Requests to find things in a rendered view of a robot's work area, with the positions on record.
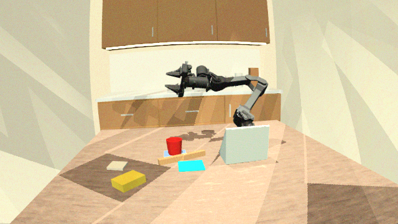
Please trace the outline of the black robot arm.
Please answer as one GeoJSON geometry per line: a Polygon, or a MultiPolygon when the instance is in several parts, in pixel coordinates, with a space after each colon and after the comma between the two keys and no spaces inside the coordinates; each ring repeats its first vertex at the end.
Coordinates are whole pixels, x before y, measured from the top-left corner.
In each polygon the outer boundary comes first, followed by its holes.
{"type": "Polygon", "coordinates": [[[253,105],[256,103],[257,99],[262,96],[267,86],[269,85],[267,81],[261,77],[253,77],[249,74],[240,77],[223,77],[217,76],[213,72],[210,72],[209,68],[200,65],[196,68],[196,73],[198,77],[197,88],[206,88],[206,92],[210,89],[213,91],[221,91],[224,88],[231,86],[247,85],[252,91],[251,97],[242,106],[239,105],[233,115],[233,123],[238,127],[245,126],[255,126],[253,123],[254,115],[250,113],[253,105]],[[256,87],[251,83],[251,81],[258,81],[256,87]]]}

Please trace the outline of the tan flat bar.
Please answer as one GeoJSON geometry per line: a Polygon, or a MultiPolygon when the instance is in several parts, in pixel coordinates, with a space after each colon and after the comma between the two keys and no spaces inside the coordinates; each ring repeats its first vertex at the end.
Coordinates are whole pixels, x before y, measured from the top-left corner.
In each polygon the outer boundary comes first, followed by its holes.
{"type": "Polygon", "coordinates": [[[171,164],[173,162],[186,161],[188,159],[193,159],[196,157],[203,157],[203,156],[206,156],[206,151],[204,149],[199,151],[188,152],[185,154],[177,154],[169,157],[161,157],[158,158],[158,164],[161,166],[163,164],[166,165],[166,164],[171,164]]]}

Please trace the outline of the yellow rectangular block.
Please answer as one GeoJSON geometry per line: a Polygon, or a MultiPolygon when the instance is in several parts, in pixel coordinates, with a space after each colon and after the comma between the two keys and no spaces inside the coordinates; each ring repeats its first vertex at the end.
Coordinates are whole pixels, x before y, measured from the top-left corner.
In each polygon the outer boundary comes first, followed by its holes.
{"type": "Polygon", "coordinates": [[[125,193],[128,190],[133,189],[143,183],[146,183],[146,177],[144,174],[138,173],[134,170],[127,172],[123,175],[114,177],[111,179],[112,186],[125,193]]]}

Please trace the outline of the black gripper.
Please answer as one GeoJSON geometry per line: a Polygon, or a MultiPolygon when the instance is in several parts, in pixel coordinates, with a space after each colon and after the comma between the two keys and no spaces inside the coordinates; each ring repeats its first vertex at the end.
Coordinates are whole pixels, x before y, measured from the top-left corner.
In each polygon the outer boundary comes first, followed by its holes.
{"type": "Polygon", "coordinates": [[[192,89],[194,90],[197,87],[198,77],[196,77],[195,75],[187,76],[188,65],[186,63],[183,63],[178,70],[167,72],[165,74],[177,78],[181,77],[180,85],[165,85],[166,88],[175,92],[178,97],[183,97],[184,88],[186,89],[186,87],[192,87],[192,89]]]}

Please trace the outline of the red cup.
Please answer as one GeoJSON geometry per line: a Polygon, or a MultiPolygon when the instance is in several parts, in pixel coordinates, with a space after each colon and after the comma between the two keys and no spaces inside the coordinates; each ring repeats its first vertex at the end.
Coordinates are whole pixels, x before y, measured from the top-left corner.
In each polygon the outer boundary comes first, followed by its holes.
{"type": "Polygon", "coordinates": [[[182,154],[182,139],[171,137],[166,139],[168,153],[171,156],[182,154]]]}

